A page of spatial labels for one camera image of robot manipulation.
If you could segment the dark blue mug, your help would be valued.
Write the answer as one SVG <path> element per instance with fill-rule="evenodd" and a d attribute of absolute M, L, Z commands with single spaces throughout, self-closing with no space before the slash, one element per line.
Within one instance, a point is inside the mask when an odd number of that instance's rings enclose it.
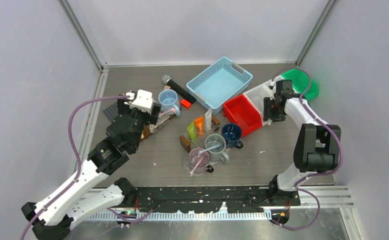
<path fill-rule="evenodd" d="M 241 141 L 242 133 L 242 129 L 235 123 L 228 123 L 221 130 L 228 148 L 242 149 L 244 147 Z"/>

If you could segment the pink toothbrush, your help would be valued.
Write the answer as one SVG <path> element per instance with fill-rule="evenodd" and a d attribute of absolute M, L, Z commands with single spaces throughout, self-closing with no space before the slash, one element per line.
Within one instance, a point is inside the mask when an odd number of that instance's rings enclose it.
<path fill-rule="evenodd" d="M 170 115 L 174 115 L 176 113 L 176 109 L 174 107 L 171 107 L 170 109 L 166 110 L 165 112 L 162 112 L 159 114 L 159 118 L 167 118 Z"/>
<path fill-rule="evenodd" d="M 201 162 L 203 161 L 204 159 L 204 156 L 203 155 L 198 155 L 198 160 L 195 164 L 195 166 L 192 168 L 192 170 L 190 171 L 190 175 L 193 176 L 193 174 L 195 173 L 195 170 L 198 168 L 198 166 L 201 164 Z"/>

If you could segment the light blue mug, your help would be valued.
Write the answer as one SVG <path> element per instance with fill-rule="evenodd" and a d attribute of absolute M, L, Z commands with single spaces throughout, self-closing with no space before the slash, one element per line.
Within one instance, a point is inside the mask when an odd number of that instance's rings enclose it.
<path fill-rule="evenodd" d="M 170 108 L 175 108 L 176 113 L 174 115 L 180 116 L 181 115 L 181 106 L 179 97 L 176 91 L 172 89 L 166 89 L 159 93 L 158 95 L 158 101 L 161 105 L 161 112 L 165 112 L 166 110 L 169 110 Z"/>

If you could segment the green toothpaste tube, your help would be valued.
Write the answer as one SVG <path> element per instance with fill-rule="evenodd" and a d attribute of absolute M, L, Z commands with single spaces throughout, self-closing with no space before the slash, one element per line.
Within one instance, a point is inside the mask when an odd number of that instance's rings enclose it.
<path fill-rule="evenodd" d="M 193 121 L 187 127 L 187 133 L 191 141 L 195 142 L 197 140 L 197 130 L 196 130 L 195 123 Z"/>

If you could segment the orange cap toothpaste tube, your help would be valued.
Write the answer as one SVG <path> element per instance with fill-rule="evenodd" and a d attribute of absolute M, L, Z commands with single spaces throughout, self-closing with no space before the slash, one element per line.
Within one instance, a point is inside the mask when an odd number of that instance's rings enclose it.
<path fill-rule="evenodd" d="M 207 132 L 212 129 L 212 108 L 204 114 L 204 127 Z"/>

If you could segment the mauve mug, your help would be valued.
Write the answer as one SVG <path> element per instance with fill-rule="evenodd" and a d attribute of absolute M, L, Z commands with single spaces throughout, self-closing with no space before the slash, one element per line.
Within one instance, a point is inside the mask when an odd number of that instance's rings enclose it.
<path fill-rule="evenodd" d="M 210 155 L 207 151 L 203 151 L 203 148 L 197 147 L 192 149 L 188 153 L 188 166 L 190 168 L 190 174 L 201 174 L 201 173 L 213 173 L 214 168 L 210 164 Z"/>

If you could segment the grey mug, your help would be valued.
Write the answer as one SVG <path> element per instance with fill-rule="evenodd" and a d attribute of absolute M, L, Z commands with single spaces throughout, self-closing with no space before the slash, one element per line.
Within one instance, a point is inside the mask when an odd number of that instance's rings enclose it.
<path fill-rule="evenodd" d="M 223 136 L 217 133 L 210 134 L 206 137 L 204 145 L 206 149 L 209 149 L 215 145 L 219 147 L 208 150 L 209 159 L 211 162 L 219 162 L 228 163 L 230 160 L 229 155 L 226 152 L 226 140 Z"/>

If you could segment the clear acrylic toothbrush holder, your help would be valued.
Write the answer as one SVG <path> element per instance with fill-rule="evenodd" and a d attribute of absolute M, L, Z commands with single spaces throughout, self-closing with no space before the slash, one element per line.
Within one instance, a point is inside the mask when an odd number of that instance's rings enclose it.
<path fill-rule="evenodd" d="M 162 117 L 157 120 L 156 124 L 149 124 L 148 129 L 151 134 L 157 132 L 160 128 L 162 128 L 164 125 L 166 125 L 171 116 L 168 117 Z"/>

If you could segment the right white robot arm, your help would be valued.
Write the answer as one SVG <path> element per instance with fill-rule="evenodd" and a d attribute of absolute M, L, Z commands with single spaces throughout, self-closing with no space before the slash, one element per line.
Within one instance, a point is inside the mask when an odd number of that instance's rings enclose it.
<path fill-rule="evenodd" d="M 290 117 L 299 128 L 292 165 L 275 175 L 268 185 L 268 200 L 278 206 L 293 199 L 299 186 L 309 178 L 337 169 L 341 129 L 320 118 L 306 98 L 294 91 L 291 80 L 271 80 L 269 89 L 270 96 L 263 99 L 263 120 L 271 124 Z"/>

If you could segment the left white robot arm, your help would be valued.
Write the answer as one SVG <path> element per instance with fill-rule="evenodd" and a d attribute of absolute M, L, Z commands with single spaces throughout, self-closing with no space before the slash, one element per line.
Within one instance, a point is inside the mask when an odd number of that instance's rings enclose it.
<path fill-rule="evenodd" d="M 136 107 L 119 108 L 106 129 L 106 138 L 94 147 L 76 172 L 45 199 L 22 206 L 21 211 L 38 240 L 63 240 L 91 215 L 120 204 L 130 207 L 135 203 L 137 190 L 124 177 L 89 198 L 82 197 L 138 150 L 145 126 L 157 122 L 160 108 L 156 103 L 149 112 Z"/>

